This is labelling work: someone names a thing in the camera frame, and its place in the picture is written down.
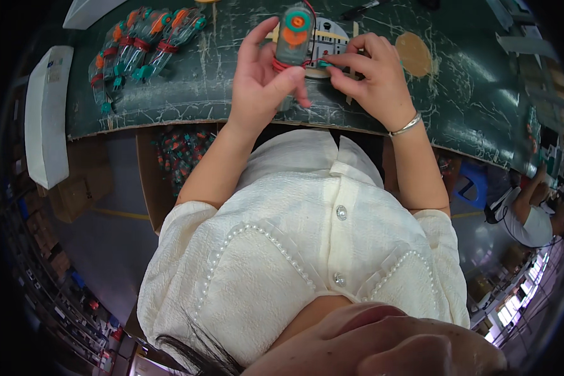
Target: white blouse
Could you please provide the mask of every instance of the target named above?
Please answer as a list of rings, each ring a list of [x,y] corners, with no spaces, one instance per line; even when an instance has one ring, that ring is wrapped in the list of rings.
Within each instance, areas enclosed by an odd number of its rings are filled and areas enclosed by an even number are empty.
[[[354,142],[341,137],[337,147],[328,131],[301,129],[252,153],[219,210],[173,208],[137,312],[152,345],[161,334],[192,343],[194,320],[248,366],[323,295],[470,324],[449,217],[411,215]]]

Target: pearl trim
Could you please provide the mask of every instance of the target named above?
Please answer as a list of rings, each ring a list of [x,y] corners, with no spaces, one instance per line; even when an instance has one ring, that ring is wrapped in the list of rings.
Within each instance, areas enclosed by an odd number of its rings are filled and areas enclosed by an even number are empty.
[[[395,251],[391,252],[391,255],[386,260],[384,260],[384,262],[381,265],[383,268],[378,272],[376,272],[373,276],[371,276],[368,279],[368,281],[366,281],[362,285],[362,288],[360,288],[360,290],[357,293],[358,296],[365,295],[364,293],[366,291],[364,291],[363,288],[366,288],[367,286],[370,288],[369,289],[370,292],[367,294],[367,296],[362,296],[361,301],[374,301],[374,296],[376,295],[376,293],[378,293],[378,290],[380,290],[383,287],[383,285],[391,278],[393,274],[395,274],[395,272],[397,272],[397,270],[401,265],[404,265],[405,259],[408,256],[415,256],[424,263],[424,266],[426,267],[426,270],[428,272],[428,277],[430,278],[431,291],[433,294],[437,293],[437,290],[435,290],[434,288],[434,277],[432,275],[432,270],[430,266],[431,263],[429,262],[429,260],[423,257],[420,252],[416,252],[414,250],[405,252],[401,257],[393,256],[393,254],[396,251],[398,251],[397,248],[395,249]]]
[[[200,312],[201,308],[203,307],[203,302],[207,299],[209,295],[209,287],[211,285],[211,280],[213,278],[213,272],[215,268],[219,265],[219,260],[221,256],[226,251],[226,248],[230,244],[230,241],[236,236],[243,232],[248,231],[256,231],[266,237],[273,245],[278,248],[278,251],[286,261],[292,266],[296,272],[299,274],[301,278],[305,281],[309,289],[313,292],[321,288],[323,282],[319,280],[319,276],[317,276],[317,272],[313,267],[309,265],[309,267],[304,266],[305,263],[301,258],[299,252],[296,251],[296,245],[294,242],[289,238],[285,237],[281,231],[279,231],[276,227],[271,225],[268,222],[260,222],[260,223],[249,223],[244,224],[241,223],[237,226],[234,226],[233,229],[228,233],[228,235],[224,238],[224,243],[221,247],[217,250],[211,251],[209,257],[207,258],[207,267],[205,268],[203,278],[196,282],[195,292],[196,292],[196,309],[193,313],[191,313],[191,317],[194,321],[198,319],[198,313]],[[310,275],[315,275],[316,282],[310,279]]]

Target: woman's left hand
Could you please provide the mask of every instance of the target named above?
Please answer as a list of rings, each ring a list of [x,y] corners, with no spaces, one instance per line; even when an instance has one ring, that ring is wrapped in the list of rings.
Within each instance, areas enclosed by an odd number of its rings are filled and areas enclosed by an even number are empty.
[[[244,38],[238,51],[228,124],[255,136],[272,121],[286,95],[294,92],[301,106],[311,105],[307,99],[305,69],[296,66],[276,73],[272,67],[276,44],[271,42],[259,48],[277,24],[278,17],[260,23]]]

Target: beige circular pad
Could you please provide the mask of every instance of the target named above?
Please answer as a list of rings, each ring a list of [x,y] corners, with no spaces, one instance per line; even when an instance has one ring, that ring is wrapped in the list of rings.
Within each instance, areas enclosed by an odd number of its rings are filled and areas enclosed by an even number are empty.
[[[432,69],[431,52],[426,43],[414,33],[407,31],[397,37],[395,48],[403,62],[403,68],[416,77],[426,76]]]

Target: transparent plastic toy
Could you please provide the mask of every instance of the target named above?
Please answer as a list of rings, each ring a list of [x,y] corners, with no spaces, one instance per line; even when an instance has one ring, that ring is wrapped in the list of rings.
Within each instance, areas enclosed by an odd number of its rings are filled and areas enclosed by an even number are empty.
[[[90,81],[90,86],[92,87],[94,102],[100,106],[100,111],[103,114],[109,114],[112,112],[112,100],[106,93],[105,75],[103,74],[104,67],[105,58],[103,56],[103,52],[101,51],[98,55],[96,55],[88,67],[88,80]]]
[[[113,73],[116,77],[114,86],[121,85],[121,75],[123,74],[123,69],[125,68],[124,62],[128,59],[130,51],[133,49],[133,42],[137,34],[138,28],[140,27],[142,21],[144,21],[152,12],[151,8],[140,7],[128,14],[128,19],[125,22],[126,34],[119,40],[119,51],[115,58],[115,66],[113,67]]]
[[[171,24],[171,21],[173,21],[173,14],[163,9],[153,10],[145,20],[139,23],[132,49],[124,61],[123,75],[131,75],[143,63],[150,45],[160,38],[163,29]]]
[[[105,102],[105,75],[103,74],[103,69],[105,66],[105,59],[103,53],[100,52],[92,60],[92,63],[88,67],[88,81],[90,81],[90,86],[92,87],[92,92],[94,94],[94,101],[97,105],[102,105]]]
[[[309,41],[313,36],[315,20],[303,3],[294,4],[280,17],[276,59],[286,65],[303,65],[307,59]],[[293,102],[293,96],[286,96],[278,111],[286,111]]]
[[[198,9],[182,8],[174,13],[170,26],[163,30],[163,39],[149,58],[148,64],[136,69],[132,78],[140,80],[158,75],[179,46],[187,43],[207,24],[205,15]]]
[[[103,73],[105,81],[113,78],[113,68],[115,67],[115,58],[119,49],[119,41],[126,32],[126,23],[121,21],[113,26],[106,34],[105,44],[103,46],[103,57],[105,59],[105,67]]]

